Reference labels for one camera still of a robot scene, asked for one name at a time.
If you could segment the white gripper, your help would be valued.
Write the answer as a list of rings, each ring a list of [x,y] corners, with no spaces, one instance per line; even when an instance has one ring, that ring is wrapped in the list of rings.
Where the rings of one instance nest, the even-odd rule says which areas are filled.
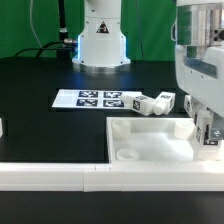
[[[224,139],[224,45],[207,47],[201,59],[187,56],[187,48],[175,46],[175,71],[178,86],[193,97],[193,120],[208,107],[214,113],[209,121],[208,138]]]

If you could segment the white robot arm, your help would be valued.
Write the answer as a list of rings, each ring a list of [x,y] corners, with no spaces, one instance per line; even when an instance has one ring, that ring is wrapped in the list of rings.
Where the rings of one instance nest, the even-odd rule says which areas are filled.
[[[120,16],[121,0],[84,0],[77,68],[109,73],[130,63]],[[198,135],[224,139],[224,0],[176,0],[171,38],[177,84],[193,98]]]

